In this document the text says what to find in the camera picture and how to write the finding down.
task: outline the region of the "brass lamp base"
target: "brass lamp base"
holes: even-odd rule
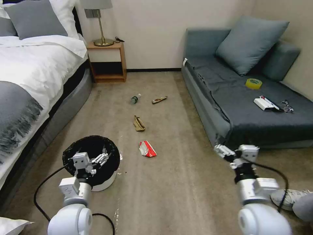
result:
[[[102,41],[102,39],[97,39],[94,41],[95,46],[110,46],[113,45],[114,41],[111,39],[105,39]]]

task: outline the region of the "black cable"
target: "black cable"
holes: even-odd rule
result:
[[[113,229],[113,235],[115,235],[115,227],[114,227],[114,224],[113,224],[112,220],[111,220],[108,216],[106,216],[105,214],[101,214],[101,213],[92,214],[92,216],[94,216],[94,215],[101,215],[101,216],[105,217],[105,218],[110,222],[110,224],[111,224],[111,226],[112,226],[112,229]]]
[[[34,193],[34,204],[35,206],[37,207],[37,209],[43,214],[44,217],[46,217],[46,219],[50,222],[50,217],[46,214],[46,212],[38,205],[37,203],[37,194],[38,194],[38,191],[40,189],[40,187],[48,181],[48,179],[50,179],[52,176],[54,176],[56,173],[58,173],[59,171],[63,170],[66,166],[68,165],[68,163],[61,167],[60,169],[56,170],[55,172],[53,172],[51,175],[49,175],[39,186],[38,188],[36,189],[35,193]]]
[[[259,166],[259,167],[262,167],[262,168],[274,171],[274,172],[279,174],[284,179],[284,181],[285,181],[285,193],[284,193],[284,196],[283,196],[283,198],[282,198],[282,200],[281,200],[281,202],[280,202],[280,204],[278,206],[278,209],[277,209],[278,212],[280,213],[281,212],[281,208],[282,208],[282,206],[284,204],[284,201],[286,199],[287,191],[289,189],[288,178],[282,172],[280,172],[279,170],[276,170],[276,169],[274,169],[274,168],[272,168],[270,166],[266,166],[266,165],[262,165],[262,164],[259,164],[259,163],[252,162],[252,161],[250,161],[250,160],[248,160],[248,159],[246,159],[244,157],[241,157],[241,158],[244,159],[245,161],[249,162],[249,163],[252,163],[252,164],[256,165],[256,166]]]
[[[59,171],[63,170],[67,165],[68,165],[68,163],[65,164],[63,167],[59,168],[58,170],[56,170],[55,172],[53,172],[51,175],[49,175],[49,176],[38,186],[38,188],[36,189],[36,191],[35,191],[35,193],[34,193],[34,204],[35,204],[35,206],[36,206],[37,209],[43,214],[43,216],[46,217],[46,219],[47,219],[49,222],[50,222],[50,220],[51,220],[50,217],[47,215],[47,213],[46,213],[46,212],[38,205],[38,203],[37,203],[37,194],[38,194],[39,189],[41,188],[41,186],[42,186],[45,182],[47,182],[47,181],[48,181],[52,176],[54,176],[56,173],[58,173]],[[113,235],[115,235],[115,226],[114,226],[112,220],[111,220],[108,216],[106,216],[105,214],[101,214],[101,213],[92,214],[92,216],[94,216],[94,215],[100,215],[100,216],[105,217],[105,218],[110,222],[110,224],[111,224],[111,226],[112,226],[112,229],[113,229]]]
[[[115,43],[125,42],[124,40],[119,39],[118,37],[115,37],[115,40],[116,41],[113,40],[113,42],[115,42]]]

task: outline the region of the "black trash bag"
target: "black trash bag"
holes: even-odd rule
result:
[[[89,177],[87,180],[88,184],[92,187],[100,185],[107,181],[113,173],[117,171],[120,165],[120,153],[116,145],[110,139],[99,135],[91,135],[74,142],[63,152],[63,165],[68,163],[65,169],[74,176],[76,168],[71,158],[76,153],[87,152],[89,158],[93,159],[102,154],[105,150],[110,156],[109,159],[97,170],[97,173],[93,175],[93,177]]]

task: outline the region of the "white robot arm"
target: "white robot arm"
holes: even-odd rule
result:
[[[48,235],[89,235],[92,213],[88,200],[92,187],[88,178],[93,177],[108,158],[106,153],[92,161],[86,152],[73,156],[75,177],[61,180],[59,188],[64,194],[64,207],[49,222]]]
[[[244,235],[292,235],[291,227],[285,217],[267,205],[269,195],[279,188],[275,179],[258,177],[253,164],[259,148],[254,145],[241,145],[236,153],[224,145],[216,145],[215,152],[230,162],[236,173],[242,209],[238,213],[238,223]]]

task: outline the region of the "sneaker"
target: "sneaker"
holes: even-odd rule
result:
[[[294,190],[294,189],[288,189],[285,201],[283,203],[282,209],[287,210],[287,211],[292,211],[292,206],[293,204],[302,196],[307,195],[309,193],[313,193],[309,190],[304,190],[304,191],[299,191],[299,190]],[[276,205],[279,206],[283,196],[285,194],[284,189],[279,189],[276,190],[271,194],[271,200],[272,202]]]

